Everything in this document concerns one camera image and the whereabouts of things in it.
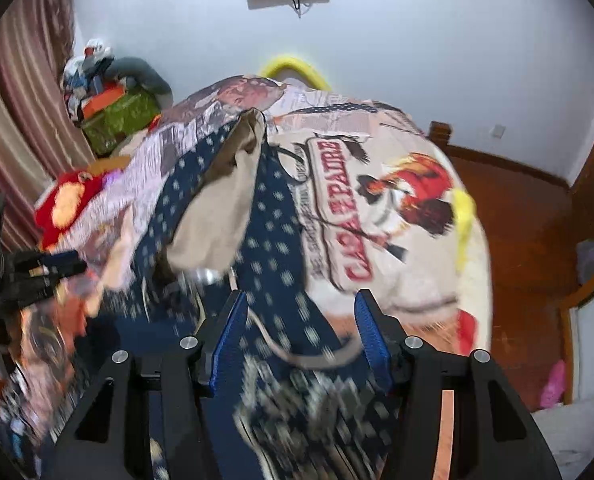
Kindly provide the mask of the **clutter pile of clothes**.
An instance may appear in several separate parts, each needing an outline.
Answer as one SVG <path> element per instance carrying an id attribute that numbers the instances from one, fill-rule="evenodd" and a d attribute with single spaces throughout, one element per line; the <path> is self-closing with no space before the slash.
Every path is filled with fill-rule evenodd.
<path id="1" fill-rule="evenodd" d="M 105 72 L 113 60 L 111 47 L 100 39 L 91 39 L 82 55 L 74 56 L 66 63 L 60 88 L 69 117 L 75 125 L 85 118 L 84 105 L 106 90 Z"/>

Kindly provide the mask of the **printed newspaper pattern bedspread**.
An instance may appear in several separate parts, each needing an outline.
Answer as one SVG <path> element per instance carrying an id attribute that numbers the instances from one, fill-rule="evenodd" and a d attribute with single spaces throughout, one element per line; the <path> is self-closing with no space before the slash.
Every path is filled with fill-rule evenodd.
<path id="1" fill-rule="evenodd" d="M 166 110 L 126 169 L 50 248 L 76 250 L 88 273 L 21 319 L 20 365 L 0 400 L 0 445 L 25 476 L 41 478 L 53 465 L 58 438 L 111 356 L 91 354 L 88 328 L 103 299 L 131 285 L 137 246 L 176 161 L 247 110 L 263 115 L 277 148 L 300 224 L 306 293 L 334 332 L 361 342 L 354 297 L 365 288 L 443 351 L 480 344 L 477 310 L 490 304 L 486 239 L 455 169 L 410 116 L 269 78 L 226 78 Z M 234 272 L 216 268 L 225 244 L 198 235 L 219 200 L 248 179 L 241 171 L 220 185 L 163 248 L 163 276 L 174 289 L 198 295 L 219 276 L 237 289 Z"/>

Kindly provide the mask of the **green patterned storage box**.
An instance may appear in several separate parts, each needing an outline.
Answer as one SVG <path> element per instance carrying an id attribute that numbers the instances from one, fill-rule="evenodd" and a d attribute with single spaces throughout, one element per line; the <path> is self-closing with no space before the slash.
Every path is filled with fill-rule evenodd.
<path id="1" fill-rule="evenodd" d="M 160 113 L 157 99 L 143 89 L 133 89 L 81 124 L 97 157 L 110 154 L 118 144 L 147 128 Z"/>

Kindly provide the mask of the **wooden bed post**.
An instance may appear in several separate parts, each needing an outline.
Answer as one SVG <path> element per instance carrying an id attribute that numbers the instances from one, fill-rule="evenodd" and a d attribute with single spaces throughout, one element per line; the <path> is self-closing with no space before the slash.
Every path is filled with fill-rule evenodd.
<path id="1" fill-rule="evenodd" d="M 446 122 L 431 122 L 427 136 L 433 144 L 444 150 L 450 144 L 452 131 L 452 126 Z"/>

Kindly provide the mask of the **grey plush pillow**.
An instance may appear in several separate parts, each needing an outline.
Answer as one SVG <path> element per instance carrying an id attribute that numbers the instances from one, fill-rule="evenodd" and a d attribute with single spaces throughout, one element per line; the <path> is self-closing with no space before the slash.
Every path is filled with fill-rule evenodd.
<path id="1" fill-rule="evenodd" d="M 105 76 L 107 79 L 124 80 L 129 88 L 143 88 L 155 97 L 162 110 L 173 104 L 170 84 L 142 58 L 115 58 L 105 70 Z"/>

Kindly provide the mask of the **pink slipper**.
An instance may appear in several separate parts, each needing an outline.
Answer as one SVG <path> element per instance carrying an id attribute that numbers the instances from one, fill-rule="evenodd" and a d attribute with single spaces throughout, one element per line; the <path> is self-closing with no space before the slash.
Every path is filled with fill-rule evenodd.
<path id="1" fill-rule="evenodd" d="M 559 360 L 552 367 L 547 382 L 540 394 L 540 408 L 554 408 L 566 390 L 566 363 Z"/>

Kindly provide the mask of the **navy patterned hooded garment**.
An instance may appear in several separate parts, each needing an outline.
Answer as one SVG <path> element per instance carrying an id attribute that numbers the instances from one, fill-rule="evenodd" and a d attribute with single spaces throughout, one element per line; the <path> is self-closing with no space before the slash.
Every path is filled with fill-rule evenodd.
<path id="1" fill-rule="evenodd" d="M 201 404 L 220 478 L 375 479 L 398 406 L 377 388 L 362 344 L 337 335 L 306 293 L 297 211 L 265 126 L 247 110 L 178 158 L 137 246 L 131 285 L 108 294 L 88 328 L 91 354 L 168 350 L 220 313 L 231 290 L 224 276 L 198 295 L 181 292 L 164 279 L 162 252 L 192 210 L 206 211 L 220 185 L 248 171 L 198 235 L 225 244 L 216 268 L 234 272 L 248 304 L 226 384 Z"/>

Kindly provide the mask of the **red plush toy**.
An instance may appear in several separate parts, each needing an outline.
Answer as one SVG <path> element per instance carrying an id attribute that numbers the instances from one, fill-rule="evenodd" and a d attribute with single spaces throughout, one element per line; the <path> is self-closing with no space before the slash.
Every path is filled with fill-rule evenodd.
<path id="1" fill-rule="evenodd" d="M 103 187 L 103 174 L 86 170 L 62 174 L 34 207 L 34 223 L 41 233 L 39 246 L 42 249 L 56 246 Z"/>

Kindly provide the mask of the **orange box on pile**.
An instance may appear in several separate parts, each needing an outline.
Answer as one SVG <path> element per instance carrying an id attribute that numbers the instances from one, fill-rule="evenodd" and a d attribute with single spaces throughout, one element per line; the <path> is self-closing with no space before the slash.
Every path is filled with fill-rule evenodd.
<path id="1" fill-rule="evenodd" d="M 107 106 L 114 104 L 126 94 L 126 89 L 122 84 L 111 84 L 103 92 L 86 99 L 81 106 L 84 119 L 88 119 L 98 112 L 104 110 Z"/>

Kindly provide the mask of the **red gold striped curtain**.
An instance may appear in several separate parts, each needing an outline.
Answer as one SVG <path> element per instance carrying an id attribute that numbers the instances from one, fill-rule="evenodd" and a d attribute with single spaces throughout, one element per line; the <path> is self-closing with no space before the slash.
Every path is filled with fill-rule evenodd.
<path id="1" fill-rule="evenodd" d="M 61 174 L 94 159 L 60 88 L 73 39 L 73 0 L 12 0 L 0 17 L 0 193 L 6 198 L 7 250 L 38 242 L 36 200 Z"/>

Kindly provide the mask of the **white wall socket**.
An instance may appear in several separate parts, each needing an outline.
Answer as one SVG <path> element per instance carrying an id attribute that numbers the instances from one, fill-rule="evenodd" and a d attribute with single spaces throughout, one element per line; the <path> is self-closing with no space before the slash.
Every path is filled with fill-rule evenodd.
<path id="1" fill-rule="evenodd" d="M 503 125 L 495 125 L 491 130 L 491 136 L 495 139 L 501 139 L 504 136 L 506 128 Z"/>

